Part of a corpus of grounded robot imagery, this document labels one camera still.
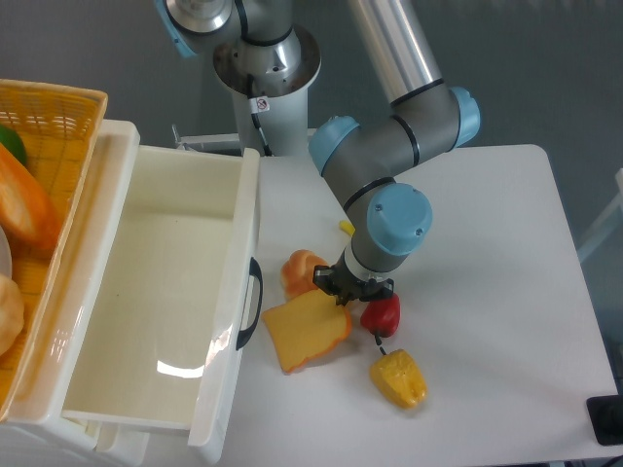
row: black handle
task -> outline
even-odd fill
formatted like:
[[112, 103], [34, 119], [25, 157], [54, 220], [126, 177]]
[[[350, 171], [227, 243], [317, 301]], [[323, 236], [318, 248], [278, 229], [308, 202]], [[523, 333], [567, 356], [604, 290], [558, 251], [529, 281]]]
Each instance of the black handle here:
[[262, 296], [264, 295], [264, 280], [262, 279], [262, 270], [260, 269], [260, 265], [257, 263], [255, 258], [251, 258], [251, 264], [249, 265], [249, 275], [255, 277], [260, 283], [260, 297], [257, 301], [257, 310], [255, 311], [255, 319], [253, 319], [253, 323], [246, 328], [240, 329], [238, 333], [238, 339], [236, 340], [236, 350], [240, 350], [243, 348], [251, 336], [253, 336], [253, 332], [255, 328], [257, 328], [257, 322], [260, 320], [260, 309], [262, 308]]

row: white plastic bin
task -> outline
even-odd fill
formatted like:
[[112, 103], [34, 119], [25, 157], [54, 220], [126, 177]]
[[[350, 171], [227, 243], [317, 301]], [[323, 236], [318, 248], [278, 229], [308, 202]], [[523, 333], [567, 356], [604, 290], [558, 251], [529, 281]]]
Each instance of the white plastic bin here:
[[[47, 323], [53, 331], [37, 342], [37, 353], [53, 358], [35, 359], [38, 368], [9, 424], [123, 465], [141, 463], [149, 433], [185, 436], [213, 464], [241, 347], [261, 303], [261, 272], [252, 258], [259, 155], [136, 150], [118, 227], [109, 229], [107, 262], [106, 256], [81, 262], [90, 252], [77, 248], [75, 268], [62, 271], [65, 284], [96, 280], [92, 270], [104, 261], [101, 282], [73, 301], [55, 302]], [[99, 216], [102, 224], [102, 215], [115, 223], [113, 211], [85, 213], [84, 223]], [[97, 229], [92, 235], [106, 237]], [[89, 244], [86, 237], [74, 240]], [[260, 297], [251, 309], [254, 288]], [[252, 324], [241, 332], [249, 316]]]

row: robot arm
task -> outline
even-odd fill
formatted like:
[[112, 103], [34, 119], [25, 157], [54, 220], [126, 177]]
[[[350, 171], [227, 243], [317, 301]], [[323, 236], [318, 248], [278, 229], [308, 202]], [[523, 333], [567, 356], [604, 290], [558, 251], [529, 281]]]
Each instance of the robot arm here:
[[339, 261], [314, 283], [339, 304], [390, 297], [388, 275], [422, 243], [432, 223], [425, 195], [394, 176], [471, 139], [476, 102], [448, 89], [407, 0], [349, 0], [394, 115], [363, 129], [334, 118], [310, 142], [313, 161], [355, 226]]
[[[237, 32], [236, 43], [217, 48], [214, 65], [221, 81], [249, 101], [304, 90], [317, 73], [317, 45], [305, 30], [293, 28], [290, 0], [157, 1], [166, 1], [183, 29], [209, 33], [229, 24]], [[390, 273], [430, 229], [432, 210], [425, 195], [393, 177], [465, 143], [480, 126], [469, 93], [446, 87], [409, 0], [348, 1], [394, 115], [371, 128], [350, 117], [334, 118], [310, 142], [318, 171], [355, 226], [339, 261], [317, 268], [314, 276], [314, 283], [340, 304], [391, 296]], [[298, 106], [306, 116], [297, 138], [307, 142], [305, 102]], [[257, 115], [242, 113], [237, 112], [240, 141], [266, 154], [269, 143], [276, 147], [278, 135], [295, 132], [291, 116], [279, 115], [268, 128], [274, 139], [265, 138]], [[251, 122], [255, 128], [249, 129]]]

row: orange basket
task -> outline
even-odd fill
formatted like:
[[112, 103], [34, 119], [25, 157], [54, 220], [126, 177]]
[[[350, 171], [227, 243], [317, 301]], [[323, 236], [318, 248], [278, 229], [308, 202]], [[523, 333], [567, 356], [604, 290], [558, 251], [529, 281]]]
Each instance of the orange basket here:
[[97, 90], [0, 80], [0, 125], [16, 131], [27, 168], [64, 219], [54, 252], [31, 249], [9, 236], [13, 280], [23, 295], [24, 327], [0, 356], [0, 421], [4, 420], [32, 353], [32, 343], [62, 261], [108, 97]]

